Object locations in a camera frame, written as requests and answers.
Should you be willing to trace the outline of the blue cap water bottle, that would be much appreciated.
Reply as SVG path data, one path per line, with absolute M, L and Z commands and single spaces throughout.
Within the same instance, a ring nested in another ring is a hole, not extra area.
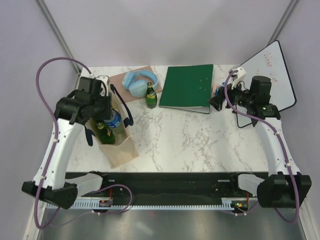
M 125 133 L 121 115 L 116 110 L 113 109 L 111 119 L 105 119 L 104 122 L 115 134 Z
M 224 85 L 219 85 L 213 95 L 216 99 L 219 99 L 221 101 L 224 101 L 226 99 L 225 97 L 225 86 Z

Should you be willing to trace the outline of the blue cap water bottle front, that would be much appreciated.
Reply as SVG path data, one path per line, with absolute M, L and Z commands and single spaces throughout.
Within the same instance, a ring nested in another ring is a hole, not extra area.
M 125 133 L 121 115 L 116 110 L 113 109 L 111 119 L 105 119 L 104 122 L 115 134 Z

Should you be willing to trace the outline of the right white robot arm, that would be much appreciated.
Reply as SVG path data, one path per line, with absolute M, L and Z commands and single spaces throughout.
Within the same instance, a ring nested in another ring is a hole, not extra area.
M 208 100 L 217 111 L 223 103 L 227 108 L 243 107 L 250 116 L 262 142 L 268 165 L 268 177 L 262 179 L 254 174 L 239 174 L 229 184 L 235 197 L 249 192 L 257 196 L 263 208 L 298 208 L 312 186 L 309 175 L 303 175 L 290 154 L 282 131 L 281 116 L 276 105 L 270 103 L 272 82 L 265 76 L 254 76 L 249 89 L 241 85 L 219 85 Z

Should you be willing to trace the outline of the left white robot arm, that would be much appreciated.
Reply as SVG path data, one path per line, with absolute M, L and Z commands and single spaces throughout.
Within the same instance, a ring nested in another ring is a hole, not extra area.
M 106 196 L 110 185 L 99 173 L 66 179 L 66 170 L 76 140 L 88 120 L 111 118 L 111 94 L 96 78 L 81 77 L 78 88 L 61 98 L 53 115 L 52 136 L 39 170 L 21 190 L 59 208 L 69 209 L 77 199 L 90 192 Z

